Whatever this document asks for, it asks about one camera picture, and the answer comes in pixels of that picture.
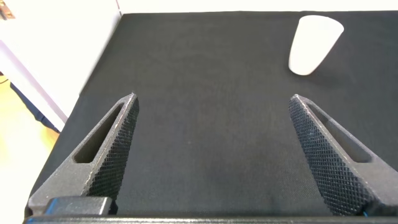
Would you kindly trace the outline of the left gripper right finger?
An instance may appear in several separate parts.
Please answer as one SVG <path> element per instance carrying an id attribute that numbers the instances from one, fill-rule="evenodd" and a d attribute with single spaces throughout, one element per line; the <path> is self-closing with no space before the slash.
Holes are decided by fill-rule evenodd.
<path id="1" fill-rule="evenodd" d="M 308 98 L 291 97 L 289 115 L 332 214 L 397 215 L 395 169 Z"/>

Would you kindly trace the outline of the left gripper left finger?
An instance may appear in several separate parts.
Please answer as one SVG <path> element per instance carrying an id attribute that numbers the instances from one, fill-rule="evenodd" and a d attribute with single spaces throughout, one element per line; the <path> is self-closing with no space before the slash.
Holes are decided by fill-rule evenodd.
<path id="1" fill-rule="evenodd" d="M 115 200 L 123 181 L 138 114 L 136 94 L 118 100 L 30 196 L 27 207 L 32 213 L 43 214 L 48 202 L 56 197 L 97 196 Z"/>

